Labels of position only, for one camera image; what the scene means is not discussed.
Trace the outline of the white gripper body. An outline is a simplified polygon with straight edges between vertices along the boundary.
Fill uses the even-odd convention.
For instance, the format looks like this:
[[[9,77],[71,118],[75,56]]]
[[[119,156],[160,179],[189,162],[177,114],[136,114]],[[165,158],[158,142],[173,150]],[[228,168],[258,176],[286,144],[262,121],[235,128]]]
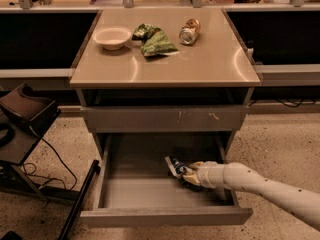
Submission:
[[[198,167],[196,174],[202,186],[214,189],[224,186],[224,169],[223,164],[206,161]]]

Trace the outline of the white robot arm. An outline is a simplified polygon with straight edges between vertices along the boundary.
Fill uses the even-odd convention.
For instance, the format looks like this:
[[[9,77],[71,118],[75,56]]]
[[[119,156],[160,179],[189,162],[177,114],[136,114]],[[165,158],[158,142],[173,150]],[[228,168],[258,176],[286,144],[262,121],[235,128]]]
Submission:
[[[225,187],[263,197],[316,230],[320,230],[320,195],[263,177],[244,164],[196,162],[179,171],[188,183],[205,188]]]

